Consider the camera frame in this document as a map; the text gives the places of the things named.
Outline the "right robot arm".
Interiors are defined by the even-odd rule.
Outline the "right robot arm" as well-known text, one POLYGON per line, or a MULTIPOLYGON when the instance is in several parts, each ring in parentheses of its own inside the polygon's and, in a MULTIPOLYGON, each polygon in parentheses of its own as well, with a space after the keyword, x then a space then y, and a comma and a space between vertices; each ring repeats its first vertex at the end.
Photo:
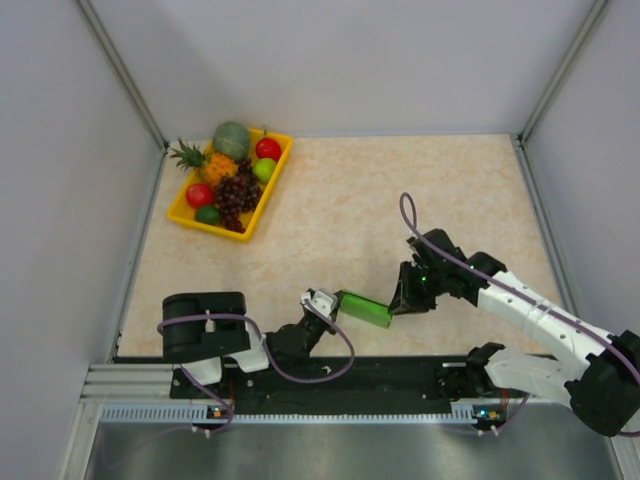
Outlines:
POLYGON ((551 354, 524 354, 499 343, 473 348, 466 380, 474 393, 519 390, 567 407, 600 435, 626 435, 639 411, 637 334, 615 335, 578 319, 487 253, 466 256, 442 229, 407 244, 413 254, 400 265, 390 315, 427 313, 449 295, 510 322, 551 354))

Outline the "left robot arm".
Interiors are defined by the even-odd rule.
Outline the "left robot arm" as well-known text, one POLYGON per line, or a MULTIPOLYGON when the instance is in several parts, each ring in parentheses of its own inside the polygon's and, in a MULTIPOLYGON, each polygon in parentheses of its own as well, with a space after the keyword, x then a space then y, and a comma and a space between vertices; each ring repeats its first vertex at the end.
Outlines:
POLYGON ((323 334, 336 331, 322 320, 336 319, 337 298, 308 290, 301 304, 311 302, 320 309, 303 309, 301 320, 285 324, 275 332, 258 334, 244 320, 213 319, 214 314, 246 314, 240 292, 181 293, 162 301, 159 331, 163 361, 179 365, 192 375, 192 384, 205 396, 216 396, 226 387, 223 362, 235 361, 243 373, 264 371, 275 361, 280 366, 297 364, 310 357, 323 334))

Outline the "green paper box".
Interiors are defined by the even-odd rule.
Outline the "green paper box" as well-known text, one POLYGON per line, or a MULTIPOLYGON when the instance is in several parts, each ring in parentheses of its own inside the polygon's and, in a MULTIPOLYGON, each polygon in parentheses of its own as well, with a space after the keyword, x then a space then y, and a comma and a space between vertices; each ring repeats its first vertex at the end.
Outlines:
POLYGON ((340 291, 339 310, 353 318, 384 329, 387 329, 392 321, 387 305, 348 290, 340 291))

